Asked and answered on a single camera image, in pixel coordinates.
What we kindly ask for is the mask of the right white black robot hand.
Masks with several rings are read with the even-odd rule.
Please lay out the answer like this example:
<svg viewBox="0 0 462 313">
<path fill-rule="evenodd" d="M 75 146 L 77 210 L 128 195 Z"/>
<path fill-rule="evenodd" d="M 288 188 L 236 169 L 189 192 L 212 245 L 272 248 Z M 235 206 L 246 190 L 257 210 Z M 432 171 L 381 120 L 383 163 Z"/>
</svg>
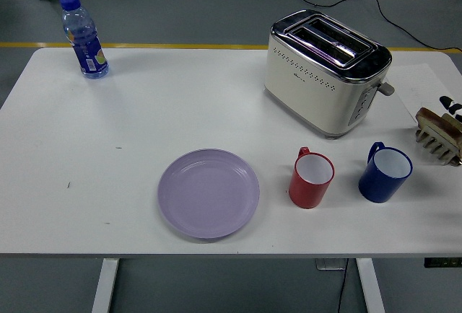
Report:
<svg viewBox="0 0 462 313">
<path fill-rule="evenodd" d="M 452 115 L 460 123 L 462 122 L 462 104 L 455 102 L 448 96 L 441 96 L 439 101 L 450 115 Z"/>
</svg>

